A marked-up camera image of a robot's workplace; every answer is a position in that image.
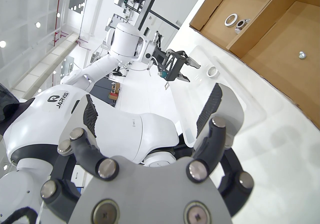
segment cable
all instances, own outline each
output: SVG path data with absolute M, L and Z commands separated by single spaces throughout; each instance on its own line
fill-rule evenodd
M 151 68 L 151 66 L 149 66 L 149 64 L 148 64 L 148 67 L 146 68 L 146 69 L 143 69 L 143 70 L 138 70 L 138 69 L 132 69 L 132 68 L 129 68 L 129 67 L 127 67 L 127 66 L 125 66 L 123 63 L 121 63 L 118 59 L 117 59 L 117 61 L 123 66 L 123 67 L 125 67 L 125 69 L 129 69 L 129 70 L 133 70 L 133 71 L 137 71 L 137 72 L 142 72 L 142 71 L 145 71 L 145 70 L 148 70 L 149 69 L 149 67 Z

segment label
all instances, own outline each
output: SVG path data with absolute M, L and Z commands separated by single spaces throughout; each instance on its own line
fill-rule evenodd
M 69 92 L 65 90 L 59 90 L 53 92 L 49 98 L 43 103 L 43 110 L 46 112 L 54 112 L 61 109 L 69 96 Z

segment workbench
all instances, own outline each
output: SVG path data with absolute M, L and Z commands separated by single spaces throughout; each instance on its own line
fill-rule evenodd
M 240 84 L 240 92 L 246 94 L 247 102 L 252 102 L 247 104 L 244 125 L 234 139 L 233 150 L 243 169 L 252 175 L 255 186 L 246 205 L 233 217 L 233 223 L 320 223 L 319 130 L 289 98 L 231 53 L 189 27 L 203 2 L 199 0 L 196 3 L 168 49 L 184 50 L 190 55 L 195 54 L 194 48 L 198 46 L 197 49 L 210 53 L 223 65 L 224 73 L 228 73 L 228 77 L 221 73 L 215 82 L 226 83 L 228 80 L 229 84 Z M 196 55 L 204 62 L 207 58 L 205 53 L 202 54 L 203 58 L 199 57 L 200 52 Z M 181 70 L 186 76 L 192 75 L 192 71 L 196 69 L 189 70 L 187 66 Z M 196 138 L 194 126 L 198 112 L 208 98 L 207 94 L 201 94 L 202 89 L 197 89 L 197 86 L 208 81 L 205 78 L 202 80 L 200 75 L 201 71 L 193 75 L 191 83 L 180 80 L 170 82 L 183 133 L 188 135 L 185 140 L 190 145 Z M 232 85 L 230 87 L 235 92 L 239 91 Z M 211 174 L 216 186 L 222 175 L 220 166 Z

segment humanoid robot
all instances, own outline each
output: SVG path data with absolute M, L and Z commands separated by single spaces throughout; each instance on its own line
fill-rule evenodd
M 169 81 L 189 81 L 180 73 L 182 65 L 200 65 L 183 51 L 161 51 L 156 38 L 147 41 L 128 24 L 109 31 L 107 42 L 106 56 L 25 103 L 0 86 L 0 134 L 9 161 L 17 165 L 0 179 L 0 221 L 201 224 L 219 215 L 223 222 L 218 223 L 231 223 L 253 187 L 232 149 L 225 150 L 226 135 L 234 136 L 243 122 L 236 96 L 215 86 L 215 104 L 197 122 L 192 157 L 176 161 L 172 148 L 179 137 L 172 121 L 122 112 L 88 93 L 96 81 L 132 60 L 156 64 Z M 223 158 L 226 176 L 218 191 L 208 176 Z M 70 181 L 76 162 L 94 176 L 81 195 Z M 178 201 L 168 206 L 171 198 Z M 177 205 L 182 212 L 173 211 Z

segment metal screw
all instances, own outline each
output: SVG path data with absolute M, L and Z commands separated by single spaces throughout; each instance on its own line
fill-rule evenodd
M 299 58 L 304 60 L 306 58 L 306 54 L 303 51 L 299 52 Z
M 117 169 L 117 164 L 112 159 L 105 159 L 101 162 L 98 168 L 98 174 L 101 178 L 110 178 L 114 175 Z
M 72 140 L 78 139 L 82 136 L 83 133 L 84 132 L 82 128 L 75 128 L 70 132 L 70 139 Z
M 40 195 L 42 198 L 49 198 L 56 192 L 56 190 L 56 183 L 53 180 L 49 180 L 41 187 Z
M 197 160 L 194 160 L 189 164 L 189 173 L 191 177 L 197 181 L 203 181 L 208 176 L 208 171 L 205 165 Z
M 253 188 L 254 186 L 254 183 L 253 183 L 254 180 L 252 176 L 247 172 L 242 172 L 239 175 L 239 182 L 244 188 L 247 188 L 247 189 Z
M 59 143 L 57 150 L 58 150 L 58 153 L 66 153 L 67 151 L 70 150 L 70 148 L 71 148 L 70 140 L 65 139 L 64 141 Z
M 207 207 L 199 202 L 192 201 L 184 209 L 185 224 L 209 224 L 211 216 Z
M 111 199 L 101 201 L 92 214 L 94 224 L 114 224 L 119 219 L 119 207 Z
M 215 125 L 218 128 L 224 128 L 226 126 L 226 122 L 223 118 L 219 116 L 215 116 L 214 118 L 211 119 L 213 125 Z

